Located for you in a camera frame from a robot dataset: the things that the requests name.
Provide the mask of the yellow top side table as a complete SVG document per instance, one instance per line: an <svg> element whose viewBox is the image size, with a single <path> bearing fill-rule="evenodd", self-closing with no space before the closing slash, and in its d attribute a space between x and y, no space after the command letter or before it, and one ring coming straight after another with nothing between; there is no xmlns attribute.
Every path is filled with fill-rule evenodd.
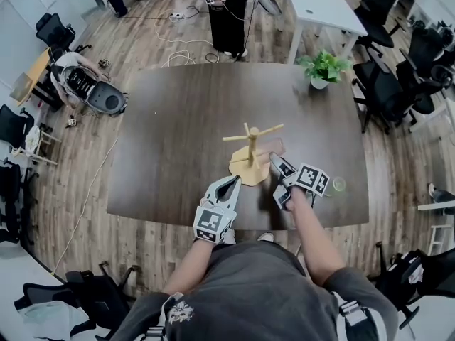
<svg viewBox="0 0 455 341"><path fill-rule="evenodd" d="M46 95L42 91L42 89L38 87L38 83L41 84L40 79L43 76L43 72L46 70L48 66L49 60L50 60L49 48L46 48L36 59L36 61L32 64L28 72L25 72L33 80L33 88L27 99L23 100L22 102L16 103L18 107L24 105L31 98L32 95L38 97L42 102L48 101L48 95Z"/></svg>

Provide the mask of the long wooden top table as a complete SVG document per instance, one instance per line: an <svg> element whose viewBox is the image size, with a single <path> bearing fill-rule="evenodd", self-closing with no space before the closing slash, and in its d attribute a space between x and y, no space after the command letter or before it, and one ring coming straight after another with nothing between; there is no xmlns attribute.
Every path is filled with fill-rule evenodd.
<svg viewBox="0 0 455 341"><path fill-rule="evenodd" d="M426 205L419 205L417 207L417 210L418 211L439 210L439 209L445 209L445 208L450 208L450 207L455 207L455 200L446 201L446 202L436 202L436 203L426 204Z"/></svg>

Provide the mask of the person's left forearm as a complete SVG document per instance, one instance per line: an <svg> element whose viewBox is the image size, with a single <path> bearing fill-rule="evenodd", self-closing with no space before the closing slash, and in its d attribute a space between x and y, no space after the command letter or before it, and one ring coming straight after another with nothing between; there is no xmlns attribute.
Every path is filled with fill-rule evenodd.
<svg viewBox="0 0 455 341"><path fill-rule="evenodd" d="M214 243L196 240L161 292L171 296L175 293L185 294L194 289L207 271L214 246Z"/></svg>

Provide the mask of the light grey cloth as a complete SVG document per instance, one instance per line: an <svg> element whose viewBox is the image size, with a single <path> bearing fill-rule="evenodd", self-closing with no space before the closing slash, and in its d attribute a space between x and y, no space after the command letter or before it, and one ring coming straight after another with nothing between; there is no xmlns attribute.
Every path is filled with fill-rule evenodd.
<svg viewBox="0 0 455 341"><path fill-rule="evenodd" d="M70 341L73 329L90 320L81 308L63 301L36 303L18 313L34 338L48 341Z"/></svg>

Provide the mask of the person's right forearm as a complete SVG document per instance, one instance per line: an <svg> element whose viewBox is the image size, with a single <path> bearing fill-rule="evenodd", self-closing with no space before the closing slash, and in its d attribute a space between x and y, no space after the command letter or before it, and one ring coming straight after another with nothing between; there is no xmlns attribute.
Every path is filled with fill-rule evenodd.
<svg viewBox="0 0 455 341"><path fill-rule="evenodd" d="M346 264L319 222L303 190L291 187L291 199L286 207L299 234L309 275L316 285L322 286Z"/></svg>

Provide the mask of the patterned cloth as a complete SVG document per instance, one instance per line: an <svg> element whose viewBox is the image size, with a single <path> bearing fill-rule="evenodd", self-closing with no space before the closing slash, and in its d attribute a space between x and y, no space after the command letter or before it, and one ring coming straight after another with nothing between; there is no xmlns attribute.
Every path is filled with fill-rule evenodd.
<svg viewBox="0 0 455 341"><path fill-rule="evenodd" d="M422 264L419 264L407 278L408 283L417 284L423 282L423 273L424 268Z"/></svg>

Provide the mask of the yellow-green translucent cup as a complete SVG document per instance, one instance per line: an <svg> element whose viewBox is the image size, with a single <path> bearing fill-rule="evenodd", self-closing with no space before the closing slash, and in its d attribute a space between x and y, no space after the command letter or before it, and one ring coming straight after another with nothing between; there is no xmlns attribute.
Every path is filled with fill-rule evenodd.
<svg viewBox="0 0 455 341"><path fill-rule="evenodd" d="M346 181L342 177L334 177L331 180L331 184L328 189L328 196L333 197L334 195L341 194L346 189Z"/></svg>

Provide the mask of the person's dark grey shirt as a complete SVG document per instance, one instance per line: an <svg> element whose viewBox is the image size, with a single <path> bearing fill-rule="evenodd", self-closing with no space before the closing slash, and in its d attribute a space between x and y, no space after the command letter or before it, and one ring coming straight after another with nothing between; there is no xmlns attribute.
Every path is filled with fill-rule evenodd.
<svg viewBox="0 0 455 341"><path fill-rule="evenodd" d="M157 330L167 341L338 341L341 304L356 302L366 318L347 337L394 341L394 305L364 274L344 267L322 286L307 279L296 257L272 242L220 245L203 280L188 293L139 298L111 341L144 341Z"/></svg>

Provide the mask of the white frame stool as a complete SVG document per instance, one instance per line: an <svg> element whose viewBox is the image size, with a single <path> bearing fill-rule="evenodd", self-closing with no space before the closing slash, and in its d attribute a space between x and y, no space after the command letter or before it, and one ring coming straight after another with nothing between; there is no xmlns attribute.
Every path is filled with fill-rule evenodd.
<svg viewBox="0 0 455 341"><path fill-rule="evenodd" d="M450 224L432 225L428 255L437 255L455 248L455 226Z"/></svg>

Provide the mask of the square white table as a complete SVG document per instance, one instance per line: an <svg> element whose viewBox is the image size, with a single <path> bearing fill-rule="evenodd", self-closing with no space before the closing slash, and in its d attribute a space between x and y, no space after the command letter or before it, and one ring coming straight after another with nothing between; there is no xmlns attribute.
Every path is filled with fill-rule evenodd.
<svg viewBox="0 0 455 341"><path fill-rule="evenodd" d="M341 53L343 59L351 54L359 37L367 35L366 29L346 0L282 0L282 13L285 13L288 3L291 3L296 14L293 38L287 58L289 65L294 64L296 59L305 23L315 23L319 28L337 28L350 33L350 38Z"/></svg>

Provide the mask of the wooden stool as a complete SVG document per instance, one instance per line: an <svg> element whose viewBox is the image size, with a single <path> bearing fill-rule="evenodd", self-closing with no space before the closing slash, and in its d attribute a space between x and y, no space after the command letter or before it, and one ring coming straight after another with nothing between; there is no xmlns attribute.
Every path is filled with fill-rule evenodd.
<svg viewBox="0 0 455 341"><path fill-rule="evenodd" d="M38 144L38 148L34 153L26 153L25 151L25 139L24 143L22 146L19 146L18 148L14 148L13 146L9 146L9 153L11 153L14 157L16 156L23 156L31 159L34 162L42 162L47 165L54 165L56 166L58 163L49 158L48 154L46 152L46 149L49 149L50 147L54 146L55 144L61 144L62 141L53 135L50 135L44 130L41 130L41 137L40 137L40 142Z"/></svg>

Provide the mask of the white floral cloth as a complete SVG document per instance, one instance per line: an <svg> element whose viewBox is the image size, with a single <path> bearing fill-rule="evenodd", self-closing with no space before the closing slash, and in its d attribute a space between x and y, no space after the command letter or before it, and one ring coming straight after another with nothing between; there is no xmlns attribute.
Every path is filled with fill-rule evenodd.
<svg viewBox="0 0 455 341"><path fill-rule="evenodd" d="M26 153L34 153L38 148L40 142L41 130L38 126L33 126L25 137L25 151Z"/></svg>

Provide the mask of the wooden cup tree stand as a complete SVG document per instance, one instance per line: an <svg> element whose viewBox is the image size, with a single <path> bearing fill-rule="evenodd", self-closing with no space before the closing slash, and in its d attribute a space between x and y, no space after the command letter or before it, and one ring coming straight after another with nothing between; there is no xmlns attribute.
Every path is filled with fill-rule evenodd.
<svg viewBox="0 0 455 341"><path fill-rule="evenodd" d="M229 171L232 175L241 177L242 184L250 187L259 185L269 176L270 162L263 161L259 157L260 138L283 129L284 125L279 124L265 130L257 127L249 127L244 123L245 134L241 136L226 136L223 141L247 141L247 145L235 151L230 159Z"/></svg>

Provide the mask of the pink translucent cup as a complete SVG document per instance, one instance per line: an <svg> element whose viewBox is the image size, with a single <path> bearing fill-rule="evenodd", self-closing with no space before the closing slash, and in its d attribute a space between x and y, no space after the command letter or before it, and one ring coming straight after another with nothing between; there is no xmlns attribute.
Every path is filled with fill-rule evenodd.
<svg viewBox="0 0 455 341"><path fill-rule="evenodd" d="M269 160L269 155L271 152L276 153L278 156L283 155L286 152L284 144L281 138L270 139L259 145L259 157L263 161Z"/></svg>

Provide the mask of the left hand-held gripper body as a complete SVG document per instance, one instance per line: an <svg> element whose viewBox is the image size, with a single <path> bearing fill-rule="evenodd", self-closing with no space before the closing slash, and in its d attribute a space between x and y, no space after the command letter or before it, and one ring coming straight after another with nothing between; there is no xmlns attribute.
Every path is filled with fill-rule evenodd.
<svg viewBox="0 0 455 341"><path fill-rule="evenodd" d="M196 239L211 243L221 243L232 228L237 217L234 210L223 207L207 208L198 206L193 221L193 232Z"/></svg>

